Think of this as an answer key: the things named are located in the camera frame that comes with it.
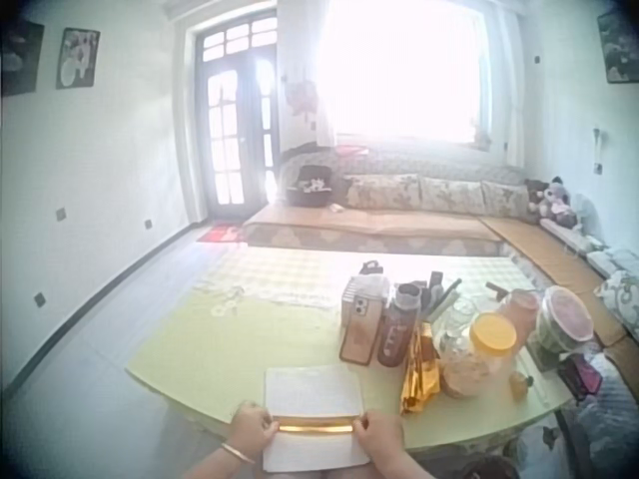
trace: orange lid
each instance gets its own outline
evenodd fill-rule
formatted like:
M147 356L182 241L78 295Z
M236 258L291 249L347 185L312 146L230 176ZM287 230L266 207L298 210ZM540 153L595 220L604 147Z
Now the orange lid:
M470 326L474 346L492 356L505 356L517 341L517 332L505 316L495 312L480 314Z

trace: checkered tablecloth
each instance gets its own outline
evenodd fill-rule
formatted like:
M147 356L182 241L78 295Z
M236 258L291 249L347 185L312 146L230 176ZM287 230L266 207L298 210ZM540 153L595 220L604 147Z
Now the checkered tablecloth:
M375 259L395 283L428 280L434 270L444 274L447 287L459 277L459 292L493 295L491 281L506 289L533 289L530 280L508 257L426 256L247 247L229 252L197 283L206 293L226 291L315 306L337 306L351 276Z

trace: paper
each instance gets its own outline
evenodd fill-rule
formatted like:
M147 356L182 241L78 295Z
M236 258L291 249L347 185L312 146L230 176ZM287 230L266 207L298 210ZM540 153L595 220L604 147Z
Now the paper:
M363 413L357 376L343 364L271 368L266 407L272 416L344 417ZM267 472L320 471L369 462L352 434L279 432L264 453Z

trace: glass door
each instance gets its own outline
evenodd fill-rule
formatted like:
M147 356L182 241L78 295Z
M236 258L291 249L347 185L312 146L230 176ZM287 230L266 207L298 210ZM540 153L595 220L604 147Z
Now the glass door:
M243 18L199 39L202 172L213 219L245 219L277 193L277 18Z

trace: window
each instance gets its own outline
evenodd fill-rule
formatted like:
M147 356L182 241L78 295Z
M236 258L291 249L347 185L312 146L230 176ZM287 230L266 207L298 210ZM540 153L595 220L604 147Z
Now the window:
M471 144L490 128L483 15L438 0L331 2L319 88L338 135Z
M244 52L251 48L273 45L278 42L277 17L263 18L255 22L243 23L217 32L204 39L202 61L210 62L225 55Z

